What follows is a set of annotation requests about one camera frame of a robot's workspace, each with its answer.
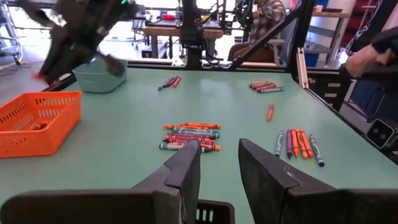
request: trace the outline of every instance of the crayon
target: crayon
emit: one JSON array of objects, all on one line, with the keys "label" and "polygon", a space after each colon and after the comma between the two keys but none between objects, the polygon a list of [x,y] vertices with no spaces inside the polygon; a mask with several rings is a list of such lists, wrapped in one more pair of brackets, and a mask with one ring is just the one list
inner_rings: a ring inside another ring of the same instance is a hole
[{"label": "crayon", "polygon": [[[166,150],[180,150],[184,146],[176,146],[176,145],[170,145],[170,144],[159,144],[159,149],[166,149]],[[206,147],[201,147],[201,152],[206,153],[206,152],[211,152],[213,150],[208,149]]]},{"label": "crayon", "polygon": [[166,84],[166,87],[172,86],[176,80],[177,80],[177,77],[173,77],[173,78]]},{"label": "crayon", "polygon": [[171,78],[169,78],[168,80],[166,80],[166,81],[163,83],[163,85],[161,85],[161,86],[159,86],[159,87],[157,88],[157,90],[160,91],[160,90],[162,90],[163,88],[166,88],[167,84],[169,84],[169,82],[170,82],[171,80],[173,80],[173,78],[174,78],[174,77],[171,77]]},{"label": "crayon", "polygon": [[292,143],[293,143],[293,154],[295,157],[299,156],[299,144],[297,143],[296,131],[292,129]]},{"label": "crayon", "polygon": [[300,130],[300,132],[301,132],[301,136],[303,136],[303,139],[304,139],[305,150],[307,151],[308,158],[312,158],[313,153],[312,153],[311,145],[308,141],[307,135],[305,134],[304,130]]},{"label": "crayon", "polygon": [[298,139],[298,144],[301,149],[301,155],[303,156],[304,159],[307,159],[308,154],[307,154],[307,149],[305,148],[303,136],[301,135],[301,132],[299,130],[296,130],[296,135]]},{"label": "crayon", "polygon": [[249,86],[250,86],[250,85],[263,84],[263,83],[268,83],[268,81],[263,80],[263,81],[258,81],[258,82],[252,82],[252,83],[249,83]]},{"label": "crayon", "polygon": [[173,83],[173,88],[176,88],[181,81],[181,77],[178,77],[175,82]]},{"label": "crayon", "polygon": [[44,129],[46,126],[47,126],[46,122],[39,122],[35,126],[33,126],[32,130],[38,131],[38,130]]},{"label": "crayon", "polygon": [[206,128],[213,128],[213,129],[220,129],[220,124],[206,124],[206,123],[189,123],[189,122],[182,122],[182,126],[194,126],[194,127],[206,127]]},{"label": "crayon", "polygon": [[267,116],[268,122],[271,121],[271,119],[272,119],[272,114],[274,114],[274,106],[275,106],[274,102],[272,102],[272,103],[269,105],[268,116]]},{"label": "crayon", "polygon": [[[175,144],[175,143],[187,143],[187,142],[189,142],[189,140],[188,139],[164,139],[163,142],[167,142],[169,144]],[[214,142],[201,141],[200,144],[212,146],[212,145],[214,145]]]},{"label": "crayon", "polygon": [[276,141],[276,148],[275,148],[275,156],[276,157],[280,157],[280,152],[282,150],[282,144],[283,144],[283,140],[284,140],[284,132],[283,131],[279,131],[278,134],[278,139]]},{"label": "crayon", "polygon": [[206,137],[208,137],[208,138],[210,138],[210,139],[211,139],[211,138],[216,139],[216,138],[219,138],[219,137],[220,137],[219,132],[206,133],[206,132],[199,132],[199,131],[201,131],[201,130],[196,130],[196,129],[189,130],[189,129],[185,129],[185,130],[183,130],[183,131],[181,131],[181,132],[179,132],[179,133],[173,133],[173,134],[194,134],[194,135],[199,135],[199,136],[206,136]]},{"label": "crayon", "polygon": [[[186,142],[170,142],[169,144],[176,145],[176,146],[184,146],[186,144]],[[207,144],[203,144],[202,142],[200,142],[200,145],[202,147],[206,147],[206,148],[214,150],[214,151],[221,150],[221,146],[217,146],[217,145],[212,145],[212,144],[207,145]]]},{"label": "crayon", "polygon": [[249,84],[250,89],[255,90],[256,88],[259,88],[261,86],[266,86],[266,85],[270,85],[272,83],[269,82],[263,82],[263,83],[258,83],[258,84]]},{"label": "crayon", "polygon": [[218,131],[209,129],[193,129],[193,128],[173,128],[174,133],[184,133],[185,131],[194,131],[199,133],[218,133]]},{"label": "crayon", "polygon": [[197,139],[199,141],[211,141],[214,142],[214,139],[209,139],[209,138],[198,138],[197,136],[171,136],[171,135],[166,135],[166,140],[169,139],[179,139],[179,140],[191,140],[191,139]]},{"label": "crayon", "polygon": [[317,157],[318,166],[324,167],[325,166],[325,162],[323,161],[323,158],[321,156],[321,152],[319,151],[317,142],[315,141],[315,138],[312,136],[312,134],[310,134],[310,143],[311,143],[312,148],[313,148],[313,153]]},{"label": "crayon", "polygon": [[285,89],[283,87],[275,87],[271,89],[266,89],[266,90],[259,90],[257,91],[258,93],[273,93],[277,91],[284,91]]},{"label": "crayon", "polygon": [[180,137],[190,137],[190,138],[208,138],[208,139],[216,139],[213,138],[212,136],[207,136],[207,135],[202,135],[202,133],[199,134],[182,134],[182,133],[167,133],[168,136],[180,136]]},{"label": "crayon", "polygon": [[203,130],[209,129],[206,127],[181,126],[181,125],[174,125],[174,124],[166,124],[166,125],[163,125],[163,127],[167,128],[167,129],[175,129],[175,128],[192,128],[192,129],[203,129]]},{"label": "crayon", "polygon": [[274,84],[271,84],[271,85],[266,85],[266,86],[262,86],[262,87],[256,88],[254,91],[268,90],[268,89],[275,88],[275,87],[276,86]]},{"label": "crayon", "polygon": [[292,130],[286,131],[286,145],[287,145],[287,157],[292,158],[293,155],[293,145],[292,145]]}]

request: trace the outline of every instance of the table surface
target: table surface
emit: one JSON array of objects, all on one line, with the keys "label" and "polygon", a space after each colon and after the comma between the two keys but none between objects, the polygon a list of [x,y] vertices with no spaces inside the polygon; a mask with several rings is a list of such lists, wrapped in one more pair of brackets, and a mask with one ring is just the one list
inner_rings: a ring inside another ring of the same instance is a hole
[{"label": "table surface", "polygon": [[[174,75],[182,77],[178,88],[157,91]],[[285,91],[257,94],[248,83],[259,80]],[[78,84],[66,90],[79,90]],[[222,125],[222,150],[201,156],[200,198],[231,203],[236,223],[253,223],[239,172],[239,138],[273,152],[280,130],[304,129],[316,137],[326,166],[293,158],[294,167],[336,188],[398,188],[397,166],[289,74],[129,68],[127,82],[114,92],[82,94],[82,120],[55,155],[1,160],[0,203],[28,190],[130,188],[174,153],[158,148],[168,132],[162,126],[183,121]],[[288,160],[285,153],[281,159]]]}]

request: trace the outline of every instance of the plaid shirt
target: plaid shirt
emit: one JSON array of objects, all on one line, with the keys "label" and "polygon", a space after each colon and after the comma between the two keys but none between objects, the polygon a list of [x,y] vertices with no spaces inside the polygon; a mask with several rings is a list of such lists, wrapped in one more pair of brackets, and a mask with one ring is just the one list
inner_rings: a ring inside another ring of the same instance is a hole
[{"label": "plaid shirt", "polygon": [[[249,36],[250,45],[255,44],[262,36],[277,24],[286,15],[284,5],[280,0],[268,0],[258,5],[260,18],[254,20],[253,27]],[[273,39],[280,39],[280,34],[277,34]]]}]

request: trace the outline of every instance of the person's hand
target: person's hand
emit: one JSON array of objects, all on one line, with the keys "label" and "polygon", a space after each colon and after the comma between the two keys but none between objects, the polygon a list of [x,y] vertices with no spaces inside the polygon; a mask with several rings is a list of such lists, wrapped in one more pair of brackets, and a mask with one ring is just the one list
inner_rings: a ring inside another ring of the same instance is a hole
[{"label": "person's hand", "polygon": [[360,77],[368,63],[378,62],[382,65],[387,65],[391,58],[391,49],[379,54],[371,45],[368,45],[348,58],[346,69],[353,77]]},{"label": "person's hand", "polygon": [[259,11],[254,11],[254,12],[253,12],[253,18],[254,18],[254,19],[260,18],[260,12],[259,12]]},{"label": "person's hand", "polygon": [[346,69],[353,77],[360,77],[364,72],[365,66],[374,62],[377,59],[378,52],[371,46],[368,45],[350,56],[346,63]]}]

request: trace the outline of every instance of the purple crayon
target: purple crayon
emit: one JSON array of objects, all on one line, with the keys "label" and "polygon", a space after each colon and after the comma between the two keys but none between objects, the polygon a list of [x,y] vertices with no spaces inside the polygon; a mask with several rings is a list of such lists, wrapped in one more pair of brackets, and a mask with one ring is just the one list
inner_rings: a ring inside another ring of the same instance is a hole
[{"label": "purple crayon", "polygon": [[292,147],[292,130],[289,129],[286,131],[286,145],[287,145],[287,157],[290,159],[293,155],[293,147]]},{"label": "purple crayon", "polygon": [[163,85],[159,86],[159,87],[157,88],[157,90],[160,91],[160,90],[162,90],[163,88],[169,87],[169,86],[170,86],[170,85],[168,86],[169,83],[171,83],[171,85],[173,85],[173,83],[174,83],[174,81],[175,81],[174,78],[175,78],[175,77],[171,77],[171,78],[169,78],[168,80],[166,80],[166,82],[164,82]]},{"label": "purple crayon", "polygon": [[168,84],[166,84],[166,87],[170,87],[174,84],[174,82],[178,79],[178,76],[173,77],[173,79],[171,79]]}]

